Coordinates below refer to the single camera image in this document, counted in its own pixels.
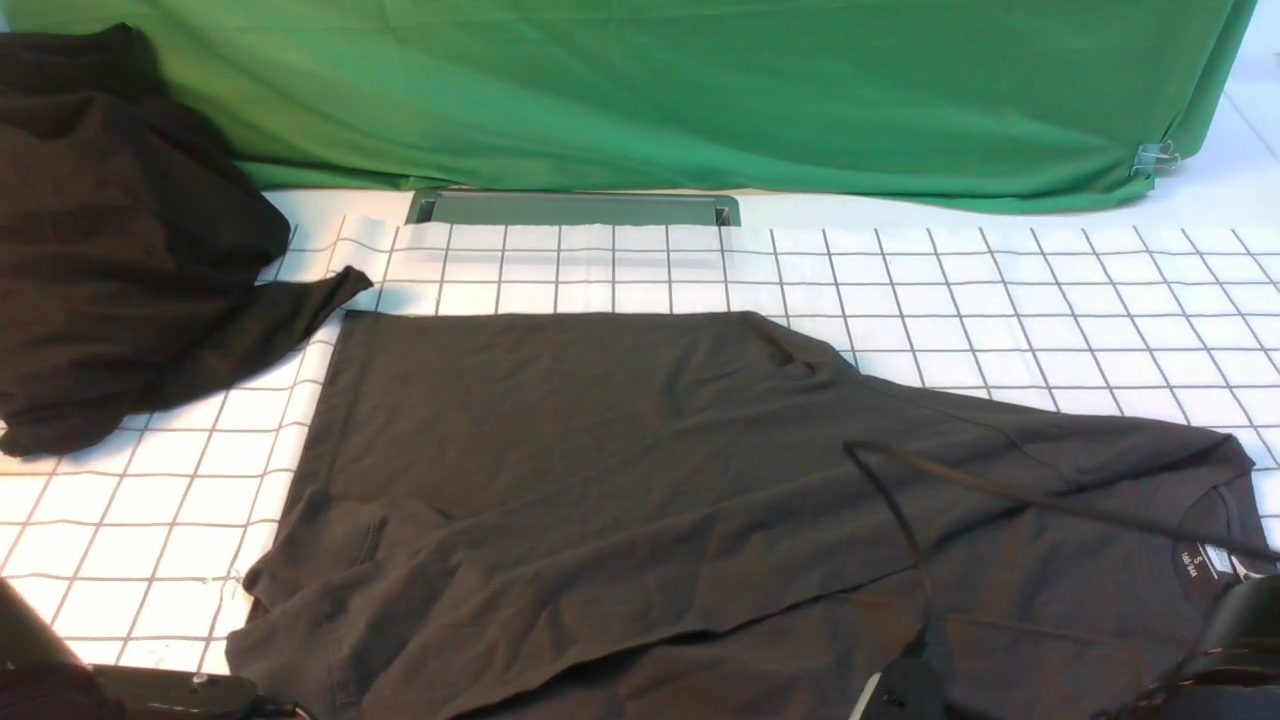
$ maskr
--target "crumpled black shirt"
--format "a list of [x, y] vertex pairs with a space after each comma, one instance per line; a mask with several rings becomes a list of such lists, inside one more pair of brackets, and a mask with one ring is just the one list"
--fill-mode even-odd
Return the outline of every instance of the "crumpled black shirt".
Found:
[[256, 286], [288, 220], [128, 26], [0, 35], [0, 452], [91, 447], [225, 388], [369, 279]]

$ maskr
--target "black equipment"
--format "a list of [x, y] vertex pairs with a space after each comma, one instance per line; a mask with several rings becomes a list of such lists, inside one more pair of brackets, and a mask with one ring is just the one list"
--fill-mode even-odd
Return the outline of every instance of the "black equipment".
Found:
[[84, 665], [0, 579], [0, 720], [306, 720], [243, 678]]

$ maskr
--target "black fabric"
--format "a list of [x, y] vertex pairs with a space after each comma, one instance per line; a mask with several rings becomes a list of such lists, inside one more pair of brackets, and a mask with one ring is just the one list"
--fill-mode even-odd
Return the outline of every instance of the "black fabric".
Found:
[[[846, 439], [1262, 543], [1230, 436], [897, 386], [751, 314], [347, 318], [232, 670], [326, 720], [846, 720], [919, 578]], [[1169, 541], [876, 464], [959, 702], [1079, 720], [1207, 610]]]
[[289, 224], [204, 119], [154, 95], [146, 45], [0, 35], [0, 437], [90, 447], [124, 415], [261, 370], [369, 287], [255, 288]]

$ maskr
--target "white floor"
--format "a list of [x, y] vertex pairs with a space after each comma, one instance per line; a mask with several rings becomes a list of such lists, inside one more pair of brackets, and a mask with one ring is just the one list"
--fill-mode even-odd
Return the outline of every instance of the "white floor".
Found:
[[[1204, 151], [1108, 213], [991, 217], [740, 193], [745, 228], [401, 228], [410, 193], [273, 193], [268, 279], [351, 264], [402, 314], [756, 310], [868, 373], [1236, 434], [1280, 541], [1280, 0], [1262, 0]], [[0, 574], [92, 662], [224, 671], [337, 322], [279, 366], [101, 447], [0, 459]]]

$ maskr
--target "metal clip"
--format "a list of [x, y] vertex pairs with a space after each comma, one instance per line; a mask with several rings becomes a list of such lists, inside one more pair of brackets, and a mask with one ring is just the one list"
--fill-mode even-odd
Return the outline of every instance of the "metal clip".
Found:
[[1166, 140], [1161, 143], [1148, 142], [1138, 146], [1138, 154], [1133, 158], [1133, 169], [1129, 177], [1152, 177], [1157, 169], [1171, 170], [1183, 161], [1183, 156], [1174, 152], [1174, 141]]

